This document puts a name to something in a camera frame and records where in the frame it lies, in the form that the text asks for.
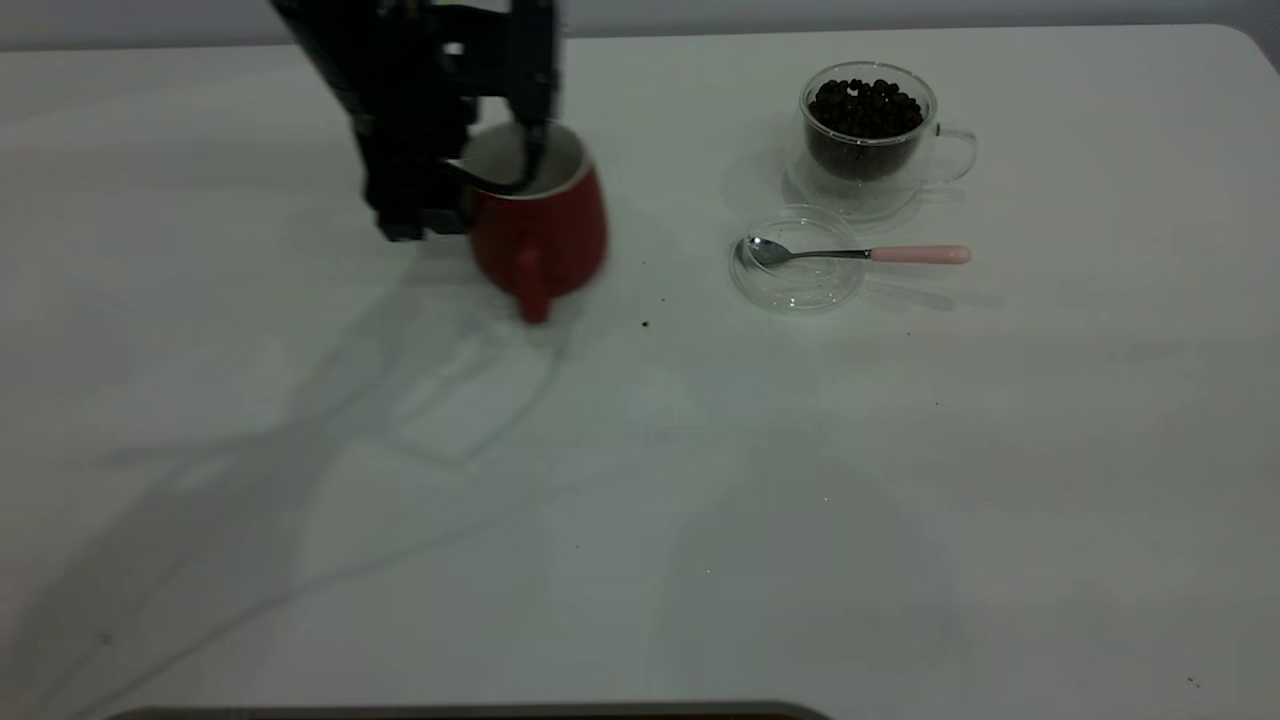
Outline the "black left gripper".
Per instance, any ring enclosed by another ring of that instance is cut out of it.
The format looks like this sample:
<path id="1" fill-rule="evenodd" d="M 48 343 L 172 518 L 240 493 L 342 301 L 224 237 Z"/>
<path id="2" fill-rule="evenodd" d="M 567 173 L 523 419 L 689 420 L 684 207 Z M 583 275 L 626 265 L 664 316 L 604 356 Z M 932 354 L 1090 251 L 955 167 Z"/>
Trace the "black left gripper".
<path id="1" fill-rule="evenodd" d="M 561 94 L 554 1 L 503 10 L 440 1 L 274 1 L 351 114 L 364 201 L 390 242 L 466 234 L 465 182 L 449 169 L 470 140 L 483 97 L 506 101 L 524 160 L 508 190 L 538 177 Z M 389 123 L 443 123 L 397 133 Z"/>

